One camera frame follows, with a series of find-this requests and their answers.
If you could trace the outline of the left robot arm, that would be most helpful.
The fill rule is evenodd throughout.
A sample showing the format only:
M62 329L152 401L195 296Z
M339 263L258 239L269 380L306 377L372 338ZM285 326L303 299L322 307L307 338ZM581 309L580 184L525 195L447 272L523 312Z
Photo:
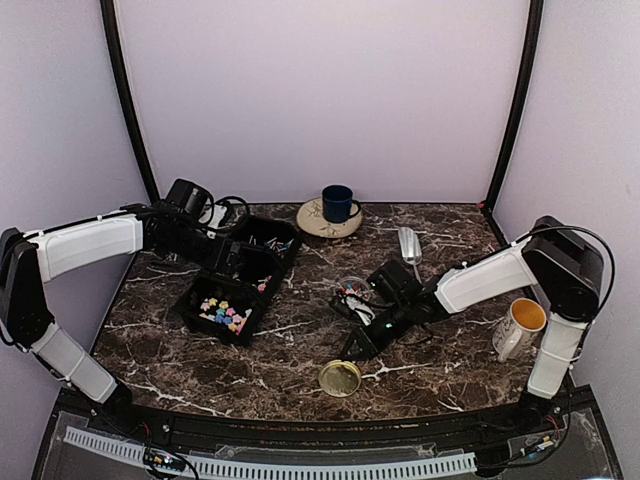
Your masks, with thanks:
M101 417L120 436L141 427L132 393L68 333L49 307L49 285L111 259L160 250L206 265L226 236L249 219L237 196L215 199L185 179L151 205L112 212L47 229L1 235L1 339L33 355L58 380L103 407Z

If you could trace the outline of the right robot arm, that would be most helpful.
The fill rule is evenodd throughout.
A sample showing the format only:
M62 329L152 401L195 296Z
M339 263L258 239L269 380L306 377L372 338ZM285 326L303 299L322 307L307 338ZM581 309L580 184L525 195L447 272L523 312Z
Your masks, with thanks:
M340 357L372 359L414 326L443 322L513 291L537 290L548 303L550 323L527 381L528 397L510 413L511 426L530 434L547 420L546 400L556 396L579 359L615 279L615 257L604 239L584 227L543 216L509 245L428 281L397 260L385 262L366 280L379 296L378 304L355 294L336 294L331 300L336 312L369 318L350 333Z

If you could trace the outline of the clear plastic jar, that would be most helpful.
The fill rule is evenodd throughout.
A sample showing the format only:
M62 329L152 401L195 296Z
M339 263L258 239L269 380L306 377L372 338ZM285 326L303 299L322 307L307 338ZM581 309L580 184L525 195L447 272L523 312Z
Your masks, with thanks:
M353 294L364 300L369 300L372 295L370 285L359 277L346 276L337 281L337 288L345 294Z

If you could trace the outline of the black three-compartment candy tray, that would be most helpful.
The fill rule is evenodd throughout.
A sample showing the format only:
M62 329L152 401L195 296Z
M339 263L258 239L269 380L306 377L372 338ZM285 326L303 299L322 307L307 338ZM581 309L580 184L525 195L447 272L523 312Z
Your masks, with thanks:
M192 333L247 347L293 266L301 239L291 224L253 215L240 229L218 239L242 244L243 265L236 273L215 273L203 264L171 311Z

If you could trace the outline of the gold jar lid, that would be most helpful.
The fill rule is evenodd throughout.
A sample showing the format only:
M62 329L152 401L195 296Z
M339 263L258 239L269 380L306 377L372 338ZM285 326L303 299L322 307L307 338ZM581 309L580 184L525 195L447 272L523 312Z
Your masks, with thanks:
M332 360L326 363L318 374L322 391L335 398L354 394L361 385L359 368L348 361Z

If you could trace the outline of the metal scoop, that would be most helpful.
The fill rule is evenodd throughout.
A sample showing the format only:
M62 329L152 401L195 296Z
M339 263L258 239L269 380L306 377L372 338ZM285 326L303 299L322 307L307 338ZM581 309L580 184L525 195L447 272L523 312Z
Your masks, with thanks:
M398 240L403 261L413 268L416 280L421 283L418 266L422 262L422 249L417 233L409 227L400 227Z

